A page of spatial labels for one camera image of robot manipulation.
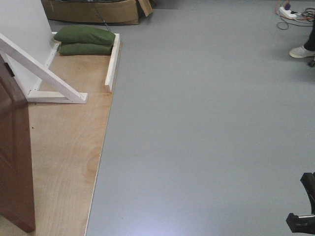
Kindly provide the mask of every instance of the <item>wooden platform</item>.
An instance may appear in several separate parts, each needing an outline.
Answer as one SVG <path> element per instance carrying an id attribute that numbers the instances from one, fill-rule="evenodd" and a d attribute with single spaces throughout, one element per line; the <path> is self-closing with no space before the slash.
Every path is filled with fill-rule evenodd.
<path id="1" fill-rule="evenodd" d="M 104 85 L 110 56 L 56 56 L 51 70 L 87 104 L 30 104 L 36 231 L 0 216 L 1 236 L 84 236 L 112 99 Z"/>

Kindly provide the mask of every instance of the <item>green cushion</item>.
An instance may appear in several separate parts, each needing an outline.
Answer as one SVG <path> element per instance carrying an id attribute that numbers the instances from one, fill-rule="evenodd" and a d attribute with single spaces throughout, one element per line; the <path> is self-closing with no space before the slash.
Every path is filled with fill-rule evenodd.
<path id="1" fill-rule="evenodd" d="M 92 55 L 112 53 L 113 45 L 99 45 L 87 43 L 61 43 L 60 55 Z"/>
<path id="2" fill-rule="evenodd" d="M 63 43 L 113 45 L 115 34 L 104 29 L 73 25 L 63 27 L 55 34 L 54 39 Z"/>

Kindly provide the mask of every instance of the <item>white wall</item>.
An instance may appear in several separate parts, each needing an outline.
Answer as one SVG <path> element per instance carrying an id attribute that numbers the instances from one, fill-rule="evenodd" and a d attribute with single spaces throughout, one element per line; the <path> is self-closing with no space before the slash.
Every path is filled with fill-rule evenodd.
<path id="1" fill-rule="evenodd" d="M 46 63 L 54 46 L 40 0 L 1 0 L 0 32 L 42 64 Z M 12 58 L 8 58 L 8 62 L 24 94 L 41 82 Z"/>

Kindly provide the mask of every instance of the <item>brown door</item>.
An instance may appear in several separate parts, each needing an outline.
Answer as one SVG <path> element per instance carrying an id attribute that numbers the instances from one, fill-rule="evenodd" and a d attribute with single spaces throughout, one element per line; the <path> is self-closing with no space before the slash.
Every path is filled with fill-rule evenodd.
<path id="1" fill-rule="evenodd" d="M 35 230 L 28 103 L 0 56 L 0 214 Z"/>

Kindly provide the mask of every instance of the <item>white sneaker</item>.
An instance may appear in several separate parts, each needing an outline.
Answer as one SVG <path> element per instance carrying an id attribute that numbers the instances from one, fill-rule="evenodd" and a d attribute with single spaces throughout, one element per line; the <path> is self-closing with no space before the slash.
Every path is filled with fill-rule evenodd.
<path id="1" fill-rule="evenodd" d="M 304 48 L 304 46 L 293 48 L 289 52 L 290 56 L 293 58 L 308 58 L 308 57 L 314 57 L 315 51 L 309 51 Z"/>

